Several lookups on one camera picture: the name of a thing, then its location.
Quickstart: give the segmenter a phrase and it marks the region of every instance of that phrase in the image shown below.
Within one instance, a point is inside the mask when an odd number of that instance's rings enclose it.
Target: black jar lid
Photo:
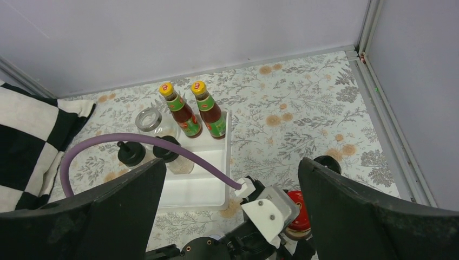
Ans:
[[[139,164],[146,154],[145,147],[138,142],[118,142],[118,160],[126,166],[134,167]]]
[[[322,164],[323,166],[341,175],[341,166],[339,165],[338,161],[335,160],[333,157],[329,155],[322,155],[322,156],[316,157],[314,161]]]
[[[158,137],[157,136],[156,138],[159,138],[159,139],[162,139],[162,140],[166,140],[168,142],[171,142],[173,144],[176,144],[176,145],[180,146],[180,143],[173,136],[165,135],[163,137]],[[177,159],[179,157],[178,154],[176,154],[174,152],[171,152],[168,149],[161,148],[159,146],[153,146],[153,154],[157,158],[162,158],[165,163],[170,163],[171,161],[173,161],[173,160],[175,160],[175,159]]]

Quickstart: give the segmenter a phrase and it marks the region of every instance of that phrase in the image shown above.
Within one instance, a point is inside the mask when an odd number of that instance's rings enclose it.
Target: black and white checkered cloth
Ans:
[[[0,212],[37,209],[48,202],[63,152],[95,105],[0,86]]]

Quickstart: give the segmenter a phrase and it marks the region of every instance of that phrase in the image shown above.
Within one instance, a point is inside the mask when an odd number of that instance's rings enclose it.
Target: sauce bottle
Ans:
[[[189,138],[196,138],[202,133],[201,123],[193,114],[193,111],[183,98],[177,94],[170,82],[164,83],[159,88],[159,92],[166,100],[172,117],[182,128],[183,132]]]
[[[206,85],[202,81],[197,81],[191,85],[191,91],[196,97],[201,118],[209,129],[211,136],[215,139],[225,138],[226,120],[221,115],[221,109],[215,103],[213,97],[207,91]]]

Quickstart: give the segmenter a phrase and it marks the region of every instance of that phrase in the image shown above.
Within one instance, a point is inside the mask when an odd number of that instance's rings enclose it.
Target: floral tablecloth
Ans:
[[[174,80],[195,111],[189,87],[197,80],[207,84],[222,108],[232,111],[231,178],[250,175],[266,186],[299,190],[300,159],[327,154],[340,162],[344,176],[398,197],[343,51]],[[73,98],[96,100],[98,105],[72,146],[95,135],[137,133],[134,119],[149,106],[169,113],[158,93],[162,83]],[[107,143],[81,153],[70,169],[75,193],[128,172],[118,163],[116,152],[116,144]],[[50,201],[62,198],[57,176]],[[193,238],[215,230],[227,232],[241,222],[237,199],[219,212],[158,214],[147,250],[171,243],[182,247]]]

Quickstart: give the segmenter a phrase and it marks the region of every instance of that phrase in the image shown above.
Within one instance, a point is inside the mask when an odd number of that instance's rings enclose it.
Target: white wall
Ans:
[[[386,0],[369,60],[438,206],[459,211],[459,4]]]
[[[57,96],[356,44],[368,0],[1,0],[0,56]]]

